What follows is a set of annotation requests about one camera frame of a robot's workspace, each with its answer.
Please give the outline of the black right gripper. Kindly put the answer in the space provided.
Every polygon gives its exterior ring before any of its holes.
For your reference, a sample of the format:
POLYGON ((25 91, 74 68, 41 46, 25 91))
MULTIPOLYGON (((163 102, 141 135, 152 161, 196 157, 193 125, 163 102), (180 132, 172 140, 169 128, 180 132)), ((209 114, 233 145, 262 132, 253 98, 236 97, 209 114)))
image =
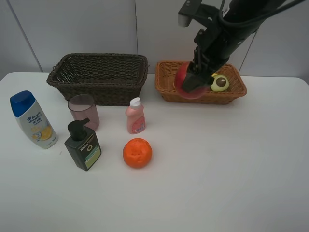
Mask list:
POLYGON ((220 69, 231 54, 244 42, 221 23, 210 23, 201 29, 194 42, 194 59, 186 71, 181 84, 185 92, 204 92, 212 85, 212 74, 220 69))

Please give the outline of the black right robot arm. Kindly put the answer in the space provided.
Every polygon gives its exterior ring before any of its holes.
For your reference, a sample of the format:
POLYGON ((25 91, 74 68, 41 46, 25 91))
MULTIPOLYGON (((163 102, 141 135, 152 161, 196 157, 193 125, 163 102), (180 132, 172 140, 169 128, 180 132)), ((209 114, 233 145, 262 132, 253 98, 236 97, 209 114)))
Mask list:
POLYGON ((233 0, 225 8, 203 4, 200 0, 186 1, 178 12, 178 24, 190 25, 192 20, 204 26, 194 42, 194 58, 189 63, 181 90, 191 93, 202 87, 210 86, 212 75, 230 58, 230 55, 263 22, 301 1, 286 3, 283 0, 233 0))

